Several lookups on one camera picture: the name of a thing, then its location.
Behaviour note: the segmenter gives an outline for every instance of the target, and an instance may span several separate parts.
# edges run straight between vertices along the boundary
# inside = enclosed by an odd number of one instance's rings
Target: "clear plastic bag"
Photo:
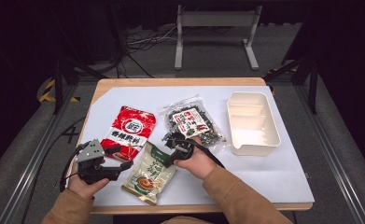
[[[183,133],[186,138],[198,136],[203,146],[212,152],[228,146],[224,134],[205,110],[200,95],[163,107],[159,114],[167,128],[177,125],[175,131]]]

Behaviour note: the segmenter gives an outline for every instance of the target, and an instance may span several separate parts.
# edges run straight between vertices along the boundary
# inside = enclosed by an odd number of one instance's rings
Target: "seaweed package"
[[[147,142],[145,151],[134,166],[122,189],[150,205],[157,204],[158,194],[163,191],[175,173],[175,166],[165,168],[169,155]]]
[[[186,138],[198,136],[203,146],[212,152],[224,149],[228,143],[205,110],[200,95],[176,102],[159,110],[161,118],[169,129],[183,133]]]

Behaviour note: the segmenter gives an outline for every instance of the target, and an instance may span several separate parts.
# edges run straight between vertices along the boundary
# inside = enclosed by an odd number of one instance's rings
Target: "table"
[[[140,91],[145,91],[146,96],[142,96]],[[154,108],[158,105],[169,105],[168,103],[174,103],[170,101],[178,100],[180,97],[189,98],[190,95],[197,93],[202,96],[205,109],[212,119],[229,138],[230,130],[227,130],[228,121],[225,119],[227,117],[226,101],[229,93],[233,91],[263,91],[266,94],[282,143],[267,157],[238,157],[228,149],[217,152],[215,155],[228,170],[267,197],[278,209],[295,211],[310,209],[314,197],[270,89],[265,86],[263,79],[258,77],[102,79],[93,95],[79,142],[90,141],[92,138],[101,140],[119,113],[121,104],[130,102],[128,106],[135,106],[137,109],[145,108],[147,112],[157,116]],[[211,101],[212,97],[218,99],[214,92],[224,99]],[[161,97],[161,101],[158,98],[150,101],[149,95]],[[161,123],[161,119],[157,119],[156,127],[148,141],[162,149],[162,145],[157,143],[161,141],[167,129]],[[142,151],[134,161],[139,160],[140,155]],[[119,162],[106,159],[104,166],[119,166]],[[123,172],[118,181],[112,181],[95,195],[93,214],[183,214],[220,211],[201,187],[201,180],[193,177],[188,171],[177,169],[169,185],[159,194],[159,202],[156,206],[147,205],[121,190],[120,186],[129,173],[129,171]],[[192,197],[178,193],[180,190]]]

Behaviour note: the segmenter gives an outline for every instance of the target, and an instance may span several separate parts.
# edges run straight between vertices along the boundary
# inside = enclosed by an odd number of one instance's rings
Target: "gray floor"
[[[132,57],[155,77],[264,77],[269,69],[281,66],[280,62],[299,27],[299,24],[286,24],[258,28],[253,49],[260,66],[259,71],[252,71],[249,67],[241,44],[241,39],[247,32],[243,28],[233,28],[222,35],[205,29],[187,32],[184,37],[183,69],[180,71],[174,69],[173,39],[152,49],[133,53]],[[124,66],[120,64],[119,68],[123,75],[146,77],[130,58],[123,57],[122,61]],[[115,77],[117,73],[112,70],[106,75]],[[52,115],[54,103],[44,102],[21,130],[0,160],[0,216],[10,197],[16,195],[13,194],[14,189],[19,185],[33,154],[40,149],[38,146],[43,144],[44,133],[51,133],[51,143],[68,126],[86,116],[95,85],[95,78],[81,77],[72,92],[74,96],[80,97],[80,102],[68,103],[59,116]],[[316,199],[312,209],[296,213],[297,221],[365,223],[365,161],[324,84],[319,80],[316,116],[307,109],[306,86],[292,86],[288,82],[288,75],[272,81],[269,85],[275,89],[274,99],[302,168],[310,176],[308,181]],[[38,90],[38,96],[42,92],[43,87]],[[49,125],[55,119],[56,125],[50,130]],[[76,124],[77,133],[81,126],[82,122]],[[24,223],[40,223],[50,210],[59,194],[58,180],[67,158],[77,144],[77,136],[71,142],[68,140],[69,136],[62,136],[55,141],[40,170],[31,202],[27,204],[31,191],[29,188],[22,194],[20,202],[12,206],[15,213],[10,219],[11,223],[21,223],[24,209],[28,205]],[[291,212],[285,212],[285,215],[293,220]],[[138,218],[117,218],[117,223],[140,223]],[[112,221],[112,216],[91,216],[91,223]],[[158,222],[153,218],[149,223]]]

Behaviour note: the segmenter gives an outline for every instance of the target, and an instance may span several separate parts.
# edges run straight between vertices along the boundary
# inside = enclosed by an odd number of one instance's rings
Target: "person's left hand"
[[[76,166],[72,165],[72,173],[76,172]],[[100,189],[103,189],[109,183],[109,179],[105,178],[99,180],[91,185],[88,185],[84,180],[80,179],[79,175],[72,175],[69,177],[68,188],[85,199],[92,199],[94,194]]]

